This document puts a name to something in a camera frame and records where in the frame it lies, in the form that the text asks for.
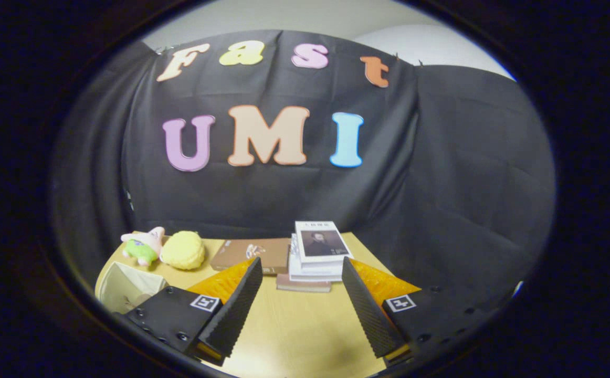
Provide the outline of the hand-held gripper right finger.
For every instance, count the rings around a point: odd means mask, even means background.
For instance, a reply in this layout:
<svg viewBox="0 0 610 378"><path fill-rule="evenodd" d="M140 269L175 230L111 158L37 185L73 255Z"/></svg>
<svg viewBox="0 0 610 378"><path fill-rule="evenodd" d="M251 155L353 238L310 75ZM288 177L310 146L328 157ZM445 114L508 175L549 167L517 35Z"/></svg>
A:
<svg viewBox="0 0 610 378"><path fill-rule="evenodd" d="M345 258L342 282L376 357L389 368L429 364L464 343L491 316L462 290L425 289Z"/></svg>

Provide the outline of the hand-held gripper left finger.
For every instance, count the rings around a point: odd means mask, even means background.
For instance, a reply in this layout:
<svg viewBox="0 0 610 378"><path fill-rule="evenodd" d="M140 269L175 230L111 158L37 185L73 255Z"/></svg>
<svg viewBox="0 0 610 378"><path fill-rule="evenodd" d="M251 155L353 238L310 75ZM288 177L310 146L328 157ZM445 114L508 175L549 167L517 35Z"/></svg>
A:
<svg viewBox="0 0 610 378"><path fill-rule="evenodd" d="M188 289L166 286L122 315L122 321L181 354L221 366L233 352L263 279L261 258L255 257Z"/></svg>

